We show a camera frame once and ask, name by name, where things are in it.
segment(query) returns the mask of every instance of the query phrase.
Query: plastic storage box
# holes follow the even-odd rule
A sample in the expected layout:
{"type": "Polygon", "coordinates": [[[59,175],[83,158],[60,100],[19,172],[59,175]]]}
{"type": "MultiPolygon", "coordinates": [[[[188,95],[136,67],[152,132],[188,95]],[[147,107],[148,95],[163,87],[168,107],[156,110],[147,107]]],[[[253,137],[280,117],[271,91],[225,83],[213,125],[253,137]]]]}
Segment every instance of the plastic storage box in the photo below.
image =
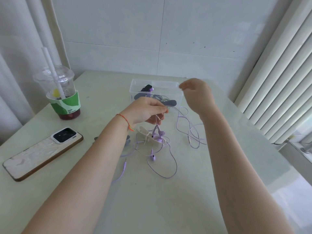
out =
{"type": "Polygon", "coordinates": [[[144,93],[146,97],[156,98],[161,102],[175,100],[177,102],[176,108],[179,108],[183,97],[183,92],[179,89],[179,83],[171,81],[133,79],[129,92],[131,95],[131,102],[135,100],[137,94],[144,93]],[[154,90],[152,92],[142,92],[142,88],[148,84],[151,85],[154,90]]]}

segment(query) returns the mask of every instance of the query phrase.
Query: tabletop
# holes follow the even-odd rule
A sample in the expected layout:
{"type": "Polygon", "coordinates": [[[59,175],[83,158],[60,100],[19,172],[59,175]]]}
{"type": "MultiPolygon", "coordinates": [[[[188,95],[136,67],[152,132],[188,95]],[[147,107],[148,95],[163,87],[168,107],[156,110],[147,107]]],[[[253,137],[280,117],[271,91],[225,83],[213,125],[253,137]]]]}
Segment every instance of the tabletop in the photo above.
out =
{"type": "MultiPolygon", "coordinates": [[[[64,176],[83,156],[105,125],[130,103],[131,80],[154,79],[183,82],[185,78],[116,72],[86,71],[76,81],[81,114],[62,121],[47,105],[0,147],[0,162],[70,126],[84,140],[63,155],[26,178],[15,182],[0,167],[0,233],[20,233],[41,204],[64,176]]],[[[296,233],[312,233],[312,187],[280,155],[237,107],[213,82],[207,81],[215,101],[228,120],[242,149],[269,192],[283,208],[296,233]]],[[[193,124],[199,117],[190,110],[193,124]]],[[[123,177],[111,185],[94,233],[227,233],[216,195],[207,146],[189,146],[186,135],[176,130],[177,112],[166,115],[162,128],[170,138],[178,170],[171,179],[155,174],[146,157],[135,152],[127,158],[123,177]]],[[[181,119],[179,129],[188,132],[181,119]]],[[[142,124],[147,129],[152,125],[142,124]]],[[[201,137],[205,137],[199,126],[201,137]]],[[[132,144],[135,132],[130,132],[132,144]]],[[[132,151],[127,146],[123,154],[132,151]]],[[[124,159],[117,165],[114,179],[122,171],[124,159]]],[[[175,171],[168,147],[157,154],[154,169],[164,176],[175,171]]]]}

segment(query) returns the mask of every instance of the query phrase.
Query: hand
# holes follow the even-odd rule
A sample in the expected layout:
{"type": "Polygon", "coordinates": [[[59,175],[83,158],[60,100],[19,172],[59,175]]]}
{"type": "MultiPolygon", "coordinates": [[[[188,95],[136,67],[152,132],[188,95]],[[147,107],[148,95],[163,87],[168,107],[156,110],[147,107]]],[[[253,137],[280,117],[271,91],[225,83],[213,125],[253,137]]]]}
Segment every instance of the hand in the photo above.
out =
{"type": "Polygon", "coordinates": [[[140,97],[132,102],[120,114],[127,118],[131,126],[135,127],[137,123],[148,122],[156,124],[156,116],[158,125],[165,118],[164,113],[168,113],[168,109],[157,99],[149,97],[140,97]]]}
{"type": "Polygon", "coordinates": [[[215,106],[211,89],[205,81],[197,78],[188,79],[181,83],[179,88],[183,90],[189,107],[199,116],[215,106]]]}

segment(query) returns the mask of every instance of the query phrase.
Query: red string bracelet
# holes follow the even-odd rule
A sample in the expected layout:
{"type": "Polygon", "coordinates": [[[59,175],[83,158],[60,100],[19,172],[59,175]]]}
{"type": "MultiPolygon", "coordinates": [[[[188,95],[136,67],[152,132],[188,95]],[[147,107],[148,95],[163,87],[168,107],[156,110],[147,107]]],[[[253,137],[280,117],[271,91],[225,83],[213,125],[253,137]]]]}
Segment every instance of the red string bracelet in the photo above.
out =
{"type": "Polygon", "coordinates": [[[124,117],[123,115],[121,115],[121,114],[116,114],[116,116],[117,116],[117,115],[122,116],[122,117],[126,120],[126,122],[128,123],[128,126],[129,126],[129,130],[135,131],[135,130],[133,130],[133,129],[130,127],[130,123],[128,122],[127,118],[125,118],[125,117],[124,117]]]}

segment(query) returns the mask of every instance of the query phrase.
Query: forearm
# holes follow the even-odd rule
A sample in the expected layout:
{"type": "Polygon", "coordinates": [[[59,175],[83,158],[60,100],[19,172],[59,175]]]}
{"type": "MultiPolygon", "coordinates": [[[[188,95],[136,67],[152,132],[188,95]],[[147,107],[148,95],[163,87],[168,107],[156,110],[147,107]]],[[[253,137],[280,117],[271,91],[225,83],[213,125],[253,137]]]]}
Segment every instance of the forearm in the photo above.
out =
{"type": "Polygon", "coordinates": [[[229,234],[293,233],[216,106],[203,113],[217,195],[229,234]]]}
{"type": "Polygon", "coordinates": [[[92,233],[127,132],[127,122],[115,116],[37,211],[23,233],[92,233]]]}

